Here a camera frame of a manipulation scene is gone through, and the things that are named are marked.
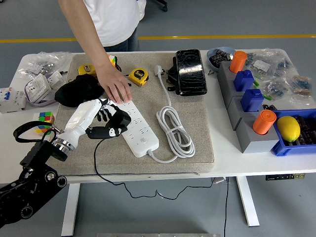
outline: gray block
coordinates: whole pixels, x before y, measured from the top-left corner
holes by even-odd
[[[231,62],[221,62],[221,66],[217,74],[218,83],[221,87],[226,109],[234,96],[243,96],[244,94],[244,91],[236,91],[235,89],[234,80],[237,74],[232,73],[229,70],[230,65]]]
[[[263,107],[261,106],[259,108],[259,111],[244,112],[241,102],[240,102],[241,99],[242,99],[241,96],[234,96],[227,109],[227,113],[228,113],[229,119],[231,120],[232,128],[234,131],[236,131],[241,121],[241,118],[255,117],[256,119],[258,115],[260,114],[260,112],[263,110]]]
[[[236,129],[242,153],[268,152],[279,141],[274,126],[265,135],[257,134],[252,129],[255,120],[255,117],[242,118]]]

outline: blue box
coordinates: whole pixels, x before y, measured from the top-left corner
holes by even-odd
[[[236,91],[246,91],[250,89],[254,82],[254,78],[250,70],[237,72],[234,86]]]
[[[316,118],[316,109],[307,109],[307,110],[273,110],[276,114],[276,120],[283,116],[301,116],[303,118]],[[295,145],[295,146],[286,146],[281,137],[281,134],[277,128],[277,123],[274,123],[276,133],[279,137],[279,141],[271,149],[271,151],[278,157],[286,156],[289,154],[311,154],[316,153],[316,144],[312,145]]]
[[[244,112],[259,111],[264,98],[260,89],[247,89],[241,99]]]

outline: yellow lemon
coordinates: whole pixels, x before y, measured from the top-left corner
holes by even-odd
[[[301,128],[292,116],[283,116],[276,122],[281,137],[288,142],[294,142],[301,133]]]

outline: blue bin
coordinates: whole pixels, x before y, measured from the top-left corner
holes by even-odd
[[[276,114],[276,120],[283,116],[301,116],[303,118],[316,118],[316,109],[307,109],[307,110],[273,110]],[[281,134],[277,128],[277,123],[274,123],[276,133],[278,135],[279,141],[271,149],[271,151],[278,157],[286,156],[289,154],[311,154],[316,153],[316,144],[312,145],[295,145],[295,146],[286,146],[283,142]]]

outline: gray felt mat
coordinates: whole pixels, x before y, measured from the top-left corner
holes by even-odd
[[[156,112],[168,105],[165,92],[155,77],[155,65],[161,65],[167,70],[172,67],[172,57],[175,53],[129,53],[112,54],[118,57],[118,65],[124,74],[129,74],[135,68],[144,68],[149,73],[147,83],[138,87],[132,85],[133,102],[143,115],[149,126],[159,139],[159,148],[154,155],[163,160],[174,157],[169,147],[165,133],[157,121]],[[68,74],[68,81],[74,80],[78,75],[80,65],[90,63],[85,54],[73,57]],[[167,75],[162,79],[166,86]],[[190,134],[196,147],[196,154],[192,158],[177,158],[169,164],[154,161],[149,155],[136,158],[122,136],[105,140],[96,152],[98,171],[102,174],[153,174],[153,173],[202,173],[209,172],[214,166],[213,149],[210,140],[207,115],[203,96],[183,97],[169,92],[171,105],[177,110],[185,130]],[[65,125],[75,108],[60,105],[56,126],[65,128]],[[91,126],[101,126],[105,122],[94,119]],[[68,153],[68,159],[60,162],[50,159],[48,165],[55,168],[62,175],[94,175],[93,153],[100,140],[90,140],[86,135],[79,139],[79,145],[74,152]]]

